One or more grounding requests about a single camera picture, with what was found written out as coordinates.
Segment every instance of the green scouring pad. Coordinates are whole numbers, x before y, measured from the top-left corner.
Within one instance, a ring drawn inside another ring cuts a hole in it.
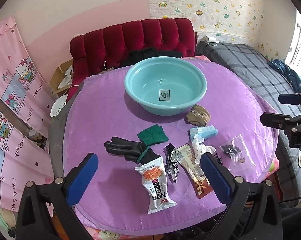
[[[164,133],[163,128],[158,124],[141,131],[137,136],[146,146],[168,141],[168,137]]]

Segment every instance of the pink curtain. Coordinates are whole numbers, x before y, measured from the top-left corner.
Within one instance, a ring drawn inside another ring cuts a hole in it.
[[[0,206],[18,211],[30,180],[37,185],[54,180],[50,156],[0,113]]]
[[[0,98],[47,138],[54,101],[26,51],[14,17],[0,22]]]

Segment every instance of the small card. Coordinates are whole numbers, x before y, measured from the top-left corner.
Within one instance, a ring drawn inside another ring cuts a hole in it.
[[[301,168],[301,150],[299,150],[298,154],[298,166]]]
[[[159,101],[170,101],[170,90],[160,90]]]

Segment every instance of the light blue plastic basin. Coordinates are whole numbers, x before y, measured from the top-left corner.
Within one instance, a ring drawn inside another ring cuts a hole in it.
[[[174,57],[153,57],[130,68],[124,79],[127,94],[147,111],[176,115],[206,93],[204,74],[193,64]]]

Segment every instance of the white roll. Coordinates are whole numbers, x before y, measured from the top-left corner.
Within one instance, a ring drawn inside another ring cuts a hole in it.
[[[216,38],[210,37],[210,36],[206,36],[205,37],[205,41],[207,41],[207,42],[216,42]]]

